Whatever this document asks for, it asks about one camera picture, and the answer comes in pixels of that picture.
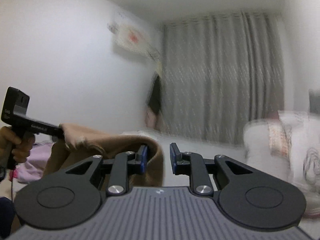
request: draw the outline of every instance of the window curtain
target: window curtain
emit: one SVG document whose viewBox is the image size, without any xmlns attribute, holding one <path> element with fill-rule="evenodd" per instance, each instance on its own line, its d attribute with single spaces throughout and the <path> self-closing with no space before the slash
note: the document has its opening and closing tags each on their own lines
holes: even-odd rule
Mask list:
<svg viewBox="0 0 320 240">
<path fill-rule="evenodd" d="M 161 130 L 242 144 L 243 128 L 284 106 L 276 15 L 213 14 L 164 24 Z"/>
</svg>

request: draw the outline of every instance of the blue gripper pad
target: blue gripper pad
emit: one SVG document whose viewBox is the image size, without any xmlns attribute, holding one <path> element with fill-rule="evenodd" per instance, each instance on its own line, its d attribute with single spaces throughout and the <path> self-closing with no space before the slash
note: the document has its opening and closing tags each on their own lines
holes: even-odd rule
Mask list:
<svg viewBox="0 0 320 240">
<path fill-rule="evenodd" d="M 171 161 L 172 173 L 176 174 L 176 171 L 177 171 L 177 157 L 176 157 L 176 154 L 175 154 L 171 144 L 170 144 L 170 161 Z"/>
<path fill-rule="evenodd" d="M 141 174 L 144 174 L 146 172 L 147 155 L 148 155 L 148 146 L 145 146 L 141 153 L 141 164 L 140 164 Z"/>
<path fill-rule="evenodd" d="M 86 222 L 64 230 L 29 226 L 8 240 L 310 240 L 298 227 L 275 232 L 243 228 L 228 220 L 211 198 L 187 187 L 134 187 L 109 197 Z"/>
</svg>

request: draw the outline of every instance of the brown cloth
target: brown cloth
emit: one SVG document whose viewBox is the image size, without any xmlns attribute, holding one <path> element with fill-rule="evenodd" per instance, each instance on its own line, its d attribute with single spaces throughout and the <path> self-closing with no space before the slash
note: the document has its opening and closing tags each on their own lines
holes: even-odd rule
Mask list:
<svg viewBox="0 0 320 240">
<path fill-rule="evenodd" d="M 59 140 L 52 146 L 51 156 L 43 176 L 96 154 L 102 155 L 104 159 L 112 159 L 121 152 L 137 152 L 141 144 L 146 144 L 149 147 L 146 173 L 131 176 L 130 186 L 162 186 L 163 153 L 159 144 L 152 138 L 139 135 L 109 135 L 70 123 L 62 124 L 61 127 L 65 141 Z M 107 182 L 106 176 L 102 189 Z"/>
</svg>

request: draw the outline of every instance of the purple fabric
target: purple fabric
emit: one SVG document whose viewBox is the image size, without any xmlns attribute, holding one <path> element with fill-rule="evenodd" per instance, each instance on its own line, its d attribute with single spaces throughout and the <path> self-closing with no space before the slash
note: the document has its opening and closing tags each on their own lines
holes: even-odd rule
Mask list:
<svg viewBox="0 0 320 240">
<path fill-rule="evenodd" d="M 53 143 L 33 147 L 27 161 L 17 167 L 17 180 L 29 183 L 42 177 L 42 173 L 51 155 Z"/>
</svg>

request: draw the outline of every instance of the black handle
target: black handle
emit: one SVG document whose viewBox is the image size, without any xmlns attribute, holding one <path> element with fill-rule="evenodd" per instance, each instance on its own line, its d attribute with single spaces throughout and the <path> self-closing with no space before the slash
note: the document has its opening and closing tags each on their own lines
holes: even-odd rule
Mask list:
<svg viewBox="0 0 320 240">
<path fill-rule="evenodd" d="M 19 136 L 19 138 L 22 140 L 26 130 L 20 127 L 12 127 L 11 130 L 17 135 Z M 7 163 L 7 169 L 9 170 L 15 170 L 16 168 L 16 161 L 13 158 L 13 154 L 12 154 L 12 150 L 15 149 L 16 145 L 12 143 L 12 147 L 11 147 L 11 151 L 10 151 L 10 155 L 8 158 L 8 163 Z"/>
<path fill-rule="evenodd" d="M 128 157 L 129 154 L 127 152 L 119 153 L 115 156 L 110 172 L 108 188 L 106 188 L 107 195 L 122 195 L 128 192 Z"/>
<path fill-rule="evenodd" d="M 186 154 L 190 158 L 190 187 L 197 195 L 212 195 L 213 187 L 202 156 L 198 153 Z"/>
</svg>

